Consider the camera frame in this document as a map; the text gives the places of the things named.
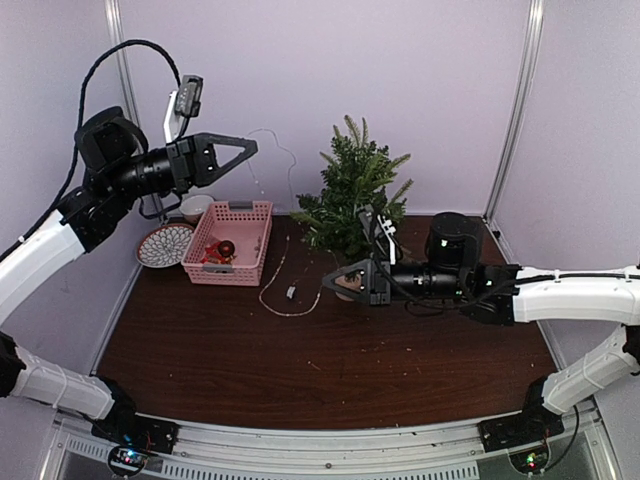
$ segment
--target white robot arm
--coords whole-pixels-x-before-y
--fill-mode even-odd
[[[409,300],[435,313],[459,310],[489,325],[566,319],[619,324],[607,340],[573,365],[532,383],[521,413],[481,422],[486,451],[561,433],[563,413],[617,379],[640,371],[637,267],[563,272],[520,265],[483,265],[481,225],[453,212],[434,217],[425,244],[428,262],[396,263],[389,254],[396,247],[384,228],[386,219],[365,207],[360,221],[373,245],[372,258],[344,267],[323,280],[328,288],[354,300],[369,305]],[[351,273],[358,273],[362,279],[359,291],[335,282]],[[445,300],[453,304],[444,305]]]
[[[640,270],[635,266],[604,272],[525,268],[517,278],[539,276],[555,278],[520,287],[513,297],[516,323],[571,319],[620,324],[597,348],[545,381],[542,405],[560,415],[615,380],[640,371]]]
[[[145,195],[212,184],[258,150],[253,140],[212,133],[184,136],[200,107],[202,79],[186,76],[172,93],[163,148],[148,151],[144,134],[112,107],[88,120],[75,141],[87,167],[83,185],[62,197],[44,223],[0,261],[0,328],[41,284],[105,241],[135,201]],[[218,165],[214,145],[242,148]],[[142,153],[134,155],[138,146]],[[47,362],[0,333],[0,397],[21,396],[73,411],[94,423],[94,433],[135,448],[150,437],[156,451],[170,452],[175,424],[149,423],[115,382],[71,372]]]

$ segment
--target white wall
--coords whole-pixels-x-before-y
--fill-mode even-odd
[[[398,179],[416,181],[410,211],[483,211],[511,113],[527,0],[123,0],[121,10],[128,38],[161,43],[181,72],[205,78],[190,132],[273,129],[297,156],[296,193],[320,190],[318,151],[330,149],[332,125],[348,113],[366,117],[392,154],[413,154]],[[172,77],[146,52],[130,58],[143,126],[159,142]],[[255,138],[252,164],[265,196],[289,210],[292,160],[269,133]],[[261,198],[246,166],[207,190]]]
[[[640,252],[640,3],[547,2],[522,134],[496,220],[517,261],[613,268]],[[573,362],[613,325],[553,323]],[[640,478],[640,381],[597,396],[624,469]]]
[[[0,250],[24,233],[62,184],[82,79],[109,48],[104,5],[82,0],[0,2]],[[89,86],[87,115],[121,104],[115,63]],[[88,373],[150,226],[131,215],[94,253],[62,270],[3,331],[34,353]],[[53,410],[0,399],[0,478],[34,478]]]

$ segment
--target patterned plate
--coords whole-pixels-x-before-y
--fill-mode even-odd
[[[194,228],[175,223],[157,228],[147,235],[138,247],[138,261],[149,268],[177,265],[189,246]]]

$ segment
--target brown wooden surface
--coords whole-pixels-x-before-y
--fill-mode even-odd
[[[430,218],[408,218],[401,243],[422,258]],[[274,219],[263,285],[291,236],[265,300],[306,310],[328,254],[311,253],[301,228]],[[483,260],[502,263],[488,235]],[[296,281],[298,298],[285,291]],[[474,323],[454,312],[415,318],[347,303],[324,290],[312,314],[282,318],[257,288],[193,285],[181,267],[145,269],[99,373],[117,380],[143,413],[244,427],[344,429],[409,426],[517,410],[529,383],[554,371],[536,325]]]

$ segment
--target red object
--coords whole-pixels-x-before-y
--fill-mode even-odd
[[[204,248],[205,255],[200,263],[230,264],[235,251],[236,246],[231,240],[214,242],[213,245]]]

